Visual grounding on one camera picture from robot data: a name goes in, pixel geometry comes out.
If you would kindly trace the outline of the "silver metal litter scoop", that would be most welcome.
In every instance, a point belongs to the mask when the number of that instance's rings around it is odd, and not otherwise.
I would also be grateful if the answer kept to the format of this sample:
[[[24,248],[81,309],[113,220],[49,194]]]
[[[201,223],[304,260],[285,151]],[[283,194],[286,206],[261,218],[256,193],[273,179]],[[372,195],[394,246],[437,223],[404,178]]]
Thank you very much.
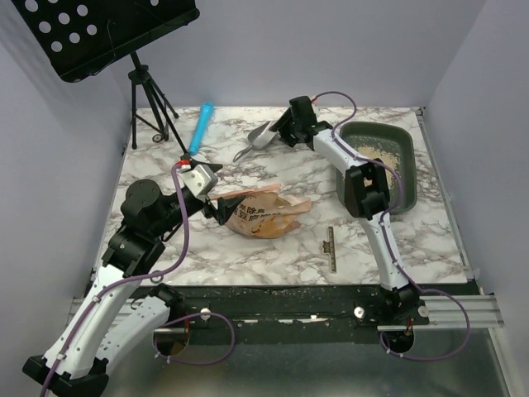
[[[233,157],[232,161],[237,162],[251,151],[262,151],[267,148],[277,136],[277,132],[272,130],[273,125],[273,122],[266,122],[251,131],[247,137],[249,145],[245,149],[239,151]]]

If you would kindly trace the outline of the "orange cat litter bag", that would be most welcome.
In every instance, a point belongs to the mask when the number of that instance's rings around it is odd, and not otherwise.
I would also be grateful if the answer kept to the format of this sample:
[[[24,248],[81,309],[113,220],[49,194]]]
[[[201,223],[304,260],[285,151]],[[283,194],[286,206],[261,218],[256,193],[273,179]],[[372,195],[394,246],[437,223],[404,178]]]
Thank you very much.
[[[281,184],[270,184],[219,194],[212,200],[245,196],[225,226],[247,237],[275,239],[299,228],[298,217],[312,208],[310,198],[282,195],[280,189]]]

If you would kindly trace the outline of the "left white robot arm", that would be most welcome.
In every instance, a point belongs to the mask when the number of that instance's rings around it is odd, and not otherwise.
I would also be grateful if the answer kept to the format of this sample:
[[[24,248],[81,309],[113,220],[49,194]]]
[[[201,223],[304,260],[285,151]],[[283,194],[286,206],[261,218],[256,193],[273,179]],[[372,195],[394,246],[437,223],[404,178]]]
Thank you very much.
[[[53,346],[23,366],[41,384],[41,395],[99,396],[119,361],[156,328],[190,329],[195,313],[186,311],[181,293],[163,278],[187,255],[189,217],[201,212],[223,225],[242,202],[220,198],[212,204],[208,194],[220,169],[182,159],[171,170],[173,194],[163,194],[152,179],[129,186],[122,224],[109,240],[91,289]]]

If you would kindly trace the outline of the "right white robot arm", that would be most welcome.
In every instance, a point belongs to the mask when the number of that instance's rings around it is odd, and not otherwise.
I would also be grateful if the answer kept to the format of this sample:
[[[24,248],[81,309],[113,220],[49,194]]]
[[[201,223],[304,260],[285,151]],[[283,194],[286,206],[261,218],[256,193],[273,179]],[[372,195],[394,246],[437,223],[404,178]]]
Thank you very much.
[[[342,173],[345,208],[364,229],[378,267],[380,315],[391,324],[402,322],[419,303],[420,293],[404,270],[391,228],[386,175],[391,168],[361,155],[337,135],[336,127],[319,122],[308,96],[291,99],[271,130],[288,146],[306,145]]]

